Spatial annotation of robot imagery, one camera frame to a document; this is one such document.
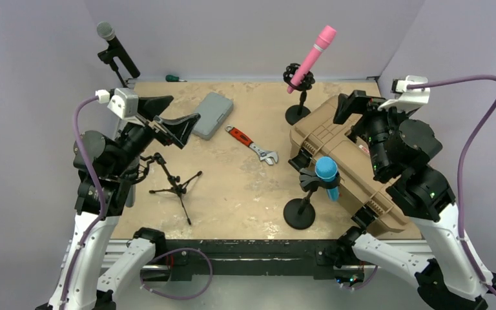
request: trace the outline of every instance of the red wrench handle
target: red wrench handle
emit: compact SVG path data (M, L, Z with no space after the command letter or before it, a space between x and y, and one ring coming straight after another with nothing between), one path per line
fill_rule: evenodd
M246 145L247 147L250 146L252 143L252 139L248 138L242 131L238 130L236 127L233 127L231 130L229 130L229 134L235 137L240 143Z

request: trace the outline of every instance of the pink microphone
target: pink microphone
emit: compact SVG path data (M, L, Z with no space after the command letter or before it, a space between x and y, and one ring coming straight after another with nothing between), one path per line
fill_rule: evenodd
M290 80L292 85L298 86L301 83L301 80L303 80L303 77L316 63L316 60L320 57L320 54L322 54L322 52L332 43L336 33L337 31L330 26L326 26L322 29L313 45L313 48L307 57L305 57L305 60L303 60L303 63L292 77L292 80ZM288 86L286 91L288 94L291 94L294 89L291 86Z

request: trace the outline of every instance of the green screwdriver handle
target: green screwdriver handle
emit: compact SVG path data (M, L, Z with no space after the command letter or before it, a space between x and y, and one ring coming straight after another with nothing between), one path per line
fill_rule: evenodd
M169 74L165 77L166 82L187 82L184 79L180 79L178 76L173 76L172 74Z

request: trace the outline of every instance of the tan table surface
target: tan table surface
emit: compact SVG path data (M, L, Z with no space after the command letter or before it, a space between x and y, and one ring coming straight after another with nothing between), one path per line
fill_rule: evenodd
M376 83L316 83L307 92L305 105L314 110L331 96L354 89L379 96ZM172 175L185 181L199 170L202 176L192 181L184 203L192 220L187 224L177 196L149 194L149 189L169 188L162 169L151 166L147 179L136 186L133 208L125 208L113 238L132 238L140 227L163 231L174 239L335 239L354 223L337 202L327 199L319 189L311 203L316 209L315 223L298 231L284 222L284 205L301 198L298 173L288 164L291 143L286 109L298 103L299 93L288 94L285 83L136 83L140 96L173 95L175 100L161 115L176 118L190 114L209 92L217 92L234 102L234 109L216 134L206 141L192 135L183 150L153 142L145 155L160 152ZM257 155L225 131L231 124L263 149L279 155L277 165L260 162ZM381 239L419 239L414 225L406 231L387 233Z

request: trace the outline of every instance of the black microphone stand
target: black microphone stand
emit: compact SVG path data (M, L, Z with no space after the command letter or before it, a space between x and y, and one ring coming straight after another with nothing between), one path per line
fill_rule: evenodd
M128 88L125 80L119 73L119 67L113 60L113 58L116 56L118 56L118 52L116 51L116 49L111 49L111 48L108 48L98 53L99 60L101 60L104 64L109 65L111 67L111 70L115 71L115 74L117 74L117 78L119 78L119 81L121 81L121 85L123 85L124 88Z
M311 205L311 196L318 190L319 187L325 189L334 189L339 185L339 172L336 173L336 178L332 182L324 182L314 171L303 168L300 170L300 186L304 192L308 192L304 198L294 198L286 203L282 215L286 224L295 229L307 229L314 222L316 212Z
M181 207L183 208L183 211L185 213L185 217L187 218L187 223L191 225L191 219L189 218L189 215L187 215L187 210L185 209L185 205L183 204L183 195L187 193L187 186L189 182L191 182L193 179L197 178L198 176L202 175L202 171L197 172L194 176L192 176L189 180L178 184L180 182L180 177L179 176L173 176L170 174L168 169L166 168L166 161L162 157L160 153L155 153L153 155L154 160L156 163L158 163L162 169L164 170L164 173L166 174L166 178L168 180L168 183L172 185L171 188L169 189L159 189L159 190L150 190L149 194L156 194L157 192L171 192L173 194L176 194L176 196L180 199L181 202Z
M286 67L286 71L282 74L283 80L293 89L301 92L300 94L300 102L298 105L293 105L286 110L286 121L290 125L294 125L300 119L306 117L311 113L307 107L303 106L305 100L307 99L307 91L313 87L315 83L315 79L313 77L313 73L308 71L300 84L295 86L291 83L292 77L299 69L300 65L298 63L291 63L288 67Z

